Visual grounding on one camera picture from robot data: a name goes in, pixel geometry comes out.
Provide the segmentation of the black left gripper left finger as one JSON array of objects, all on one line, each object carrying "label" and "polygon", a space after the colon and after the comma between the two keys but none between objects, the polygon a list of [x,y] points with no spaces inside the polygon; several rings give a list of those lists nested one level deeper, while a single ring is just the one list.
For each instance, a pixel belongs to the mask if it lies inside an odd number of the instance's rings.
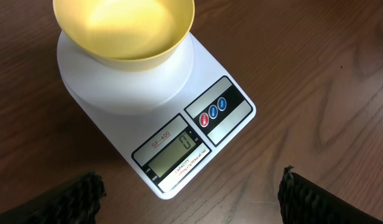
[{"label": "black left gripper left finger", "polygon": [[0,223],[95,224],[105,196],[102,177],[90,171],[0,214]]}]

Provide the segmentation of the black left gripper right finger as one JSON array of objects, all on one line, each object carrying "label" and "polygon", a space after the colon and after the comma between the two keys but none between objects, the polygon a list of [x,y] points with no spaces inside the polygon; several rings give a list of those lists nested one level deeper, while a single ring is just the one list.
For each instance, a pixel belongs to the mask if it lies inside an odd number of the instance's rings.
[{"label": "black left gripper right finger", "polygon": [[277,194],[284,224],[383,224],[292,169],[284,168]]}]

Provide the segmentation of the pale yellow bowl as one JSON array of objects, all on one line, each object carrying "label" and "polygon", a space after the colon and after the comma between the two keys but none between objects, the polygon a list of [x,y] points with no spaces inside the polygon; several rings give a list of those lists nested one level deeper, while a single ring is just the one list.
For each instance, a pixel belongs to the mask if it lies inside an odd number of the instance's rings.
[{"label": "pale yellow bowl", "polygon": [[120,70],[157,67],[188,35],[194,0],[53,0],[62,31],[101,63]]}]

